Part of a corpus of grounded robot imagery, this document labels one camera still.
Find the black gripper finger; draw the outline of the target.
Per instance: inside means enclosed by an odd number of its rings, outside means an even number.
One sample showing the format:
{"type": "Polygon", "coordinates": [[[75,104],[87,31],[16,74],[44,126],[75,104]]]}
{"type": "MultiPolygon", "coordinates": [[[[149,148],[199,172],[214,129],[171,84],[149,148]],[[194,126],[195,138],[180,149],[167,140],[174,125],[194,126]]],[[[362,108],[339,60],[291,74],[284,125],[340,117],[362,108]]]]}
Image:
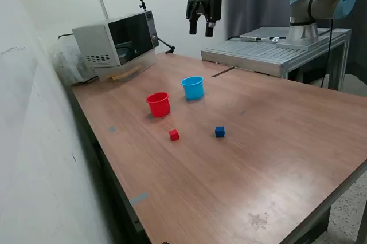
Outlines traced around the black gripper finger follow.
{"type": "Polygon", "coordinates": [[[186,7],[186,19],[189,21],[189,34],[197,34],[197,21],[200,17],[198,8],[200,3],[197,0],[188,0],[186,7]]]}
{"type": "Polygon", "coordinates": [[[205,18],[206,29],[205,36],[212,37],[216,22],[221,19],[222,0],[209,0],[206,5],[205,18]]]}

